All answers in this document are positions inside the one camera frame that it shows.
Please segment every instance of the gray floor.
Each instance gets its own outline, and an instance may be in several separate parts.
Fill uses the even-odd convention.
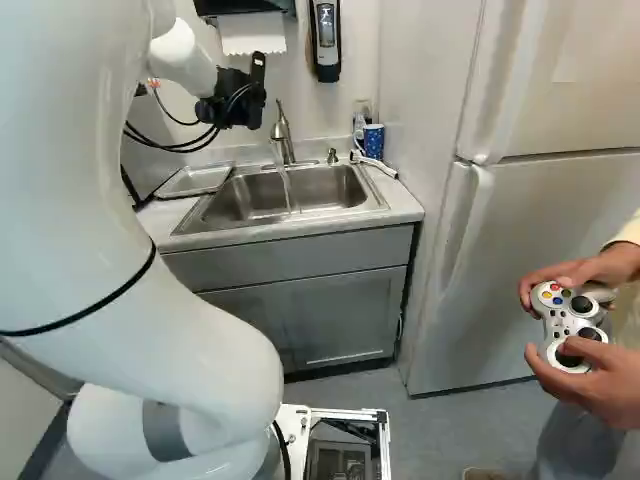
[[[553,406],[535,382],[410,400],[394,368],[287,385],[285,402],[388,410],[394,480],[458,480],[469,465],[524,471]],[[63,445],[42,480],[102,478]]]

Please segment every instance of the analog stick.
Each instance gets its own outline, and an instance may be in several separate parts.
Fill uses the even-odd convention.
[[[595,328],[584,327],[578,332],[578,335],[587,340],[602,341],[602,335],[600,335]]]
[[[563,355],[556,350],[556,360],[558,363],[566,368],[576,368],[582,365],[584,357],[572,357],[570,355]]]
[[[579,295],[571,300],[571,308],[574,312],[584,315],[591,311],[591,309],[593,308],[593,302],[587,297]]]

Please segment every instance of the refrigerator handle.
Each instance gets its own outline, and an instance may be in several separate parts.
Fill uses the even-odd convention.
[[[462,272],[466,269],[469,262],[471,250],[476,244],[480,230],[485,223],[489,210],[489,202],[493,196],[495,185],[495,175],[493,172],[473,164],[471,165],[471,171],[476,176],[476,192],[473,197],[473,203],[471,205],[471,211],[469,212],[469,219],[467,220],[462,242],[460,243],[460,250],[458,251],[451,276],[449,277],[449,282],[447,286],[442,289],[442,300],[444,300],[450,292],[456,290]]]
[[[475,163],[495,165],[506,156],[511,136],[527,98],[548,8],[549,0],[525,2],[520,33],[512,55],[513,64],[500,99],[499,113],[485,147],[474,157]]]

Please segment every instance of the white game controller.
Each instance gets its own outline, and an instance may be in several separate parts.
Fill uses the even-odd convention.
[[[615,298],[614,290],[593,284],[577,289],[563,288],[556,282],[537,285],[531,292],[531,305],[544,321],[543,358],[564,372],[590,372],[592,366],[582,357],[562,355],[558,347],[572,335],[609,343],[601,328],[607,315],[602,304]]]

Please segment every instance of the white refrigerator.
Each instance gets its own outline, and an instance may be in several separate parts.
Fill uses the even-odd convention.
[[[410,394],[531,375],[518,279],[640,207],[640,2],[381,0],[387,158],[425,207]]]

